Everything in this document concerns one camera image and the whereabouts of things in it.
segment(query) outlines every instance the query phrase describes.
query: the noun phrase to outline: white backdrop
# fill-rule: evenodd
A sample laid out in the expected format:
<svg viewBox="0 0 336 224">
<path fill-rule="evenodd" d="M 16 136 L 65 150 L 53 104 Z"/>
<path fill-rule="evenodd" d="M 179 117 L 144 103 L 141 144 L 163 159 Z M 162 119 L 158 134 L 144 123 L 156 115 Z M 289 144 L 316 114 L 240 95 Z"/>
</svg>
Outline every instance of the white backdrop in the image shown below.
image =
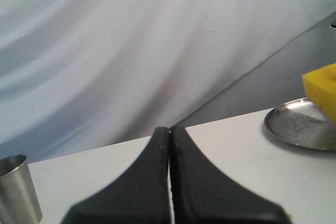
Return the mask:
<svg viewBox="0 0 336 224">
<path fill-rule="evenodd" d="M 335 4 L 0 0 L 0 157 L 37 161 L 172 126 Z"/>
</svg>

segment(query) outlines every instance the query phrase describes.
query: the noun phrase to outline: yellow sponge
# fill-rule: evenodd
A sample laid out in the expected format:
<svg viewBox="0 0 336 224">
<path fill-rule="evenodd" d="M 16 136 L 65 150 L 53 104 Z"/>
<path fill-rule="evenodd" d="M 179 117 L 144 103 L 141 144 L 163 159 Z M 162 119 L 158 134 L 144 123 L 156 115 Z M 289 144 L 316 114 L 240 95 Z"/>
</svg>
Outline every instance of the yellow sponge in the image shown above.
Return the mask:
<svg viewBox="0 0 336 224">
<path fill-rule="evenodd" d="M 306 96 L 336 123 L 336 63 L 303 76 Z"/>
</svg>

